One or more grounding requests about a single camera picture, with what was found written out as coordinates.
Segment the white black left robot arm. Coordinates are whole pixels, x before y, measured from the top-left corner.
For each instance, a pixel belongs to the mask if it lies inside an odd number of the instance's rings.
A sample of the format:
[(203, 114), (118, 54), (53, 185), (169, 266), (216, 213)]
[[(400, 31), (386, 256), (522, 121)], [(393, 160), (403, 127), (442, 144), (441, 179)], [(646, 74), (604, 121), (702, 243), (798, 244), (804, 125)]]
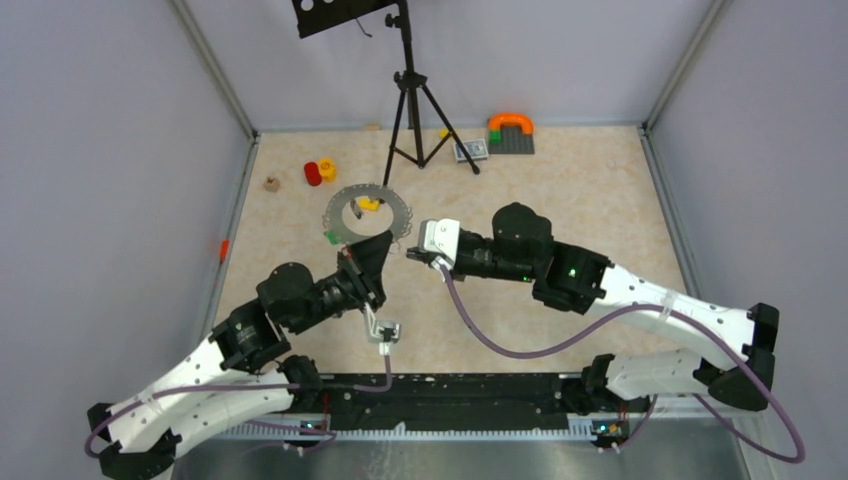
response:
[(389, 368), (399, 326), (380, 322), (390, 231), (343, 247), (336, 270), (314, 279), (307, 266), (275, 267), (256, 296), (235, 308), (198, 346), (134, 396), (89, 408), (85, 454), (109, 479), (160, 479), (207, 439), (265, 414), (308, 413), (323, 384), (313, 361), (291, 352), (289, 335), (358, 311), (366, 337)]

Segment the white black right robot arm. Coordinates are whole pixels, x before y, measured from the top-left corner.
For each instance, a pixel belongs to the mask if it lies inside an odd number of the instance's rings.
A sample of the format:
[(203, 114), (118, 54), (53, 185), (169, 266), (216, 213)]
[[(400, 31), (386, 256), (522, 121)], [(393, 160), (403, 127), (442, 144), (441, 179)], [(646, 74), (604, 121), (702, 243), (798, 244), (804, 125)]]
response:
[(406, 255), (449, 286), (468, 276), (525, 282), (544, 306), (590, 317), (594, 328), (618, 320), (676, 343), (647, 356), (595, 357), (581, 374), (594, 409), (612, 412), (625, 400), (663, 394), (706, 395), (755, 412), (770, 405), (775, 307), (722, 307), (647, 281), (600, 253), (555, 240), (551, 222), (520, 203), (500, 208), (491, 223), (487, 238), (453, 219), (426, 220)]

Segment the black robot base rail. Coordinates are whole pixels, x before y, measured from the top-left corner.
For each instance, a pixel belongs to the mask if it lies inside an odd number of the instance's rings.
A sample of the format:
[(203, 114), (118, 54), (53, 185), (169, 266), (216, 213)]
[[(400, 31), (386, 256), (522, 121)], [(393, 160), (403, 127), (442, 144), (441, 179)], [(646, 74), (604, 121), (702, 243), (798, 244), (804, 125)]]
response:
[(631, 414), (648, 411), (647, 397), (621, 400), (576, 374), (395, 373), (321, 374), (312, 359), (292, 355), (278, 372), (302, 385), (290, 409), (314, 426), (340, 432), (527, 433), (566, 430), (573, 416), (610, 415), (619, 424), (593, 434), (625, 437)]

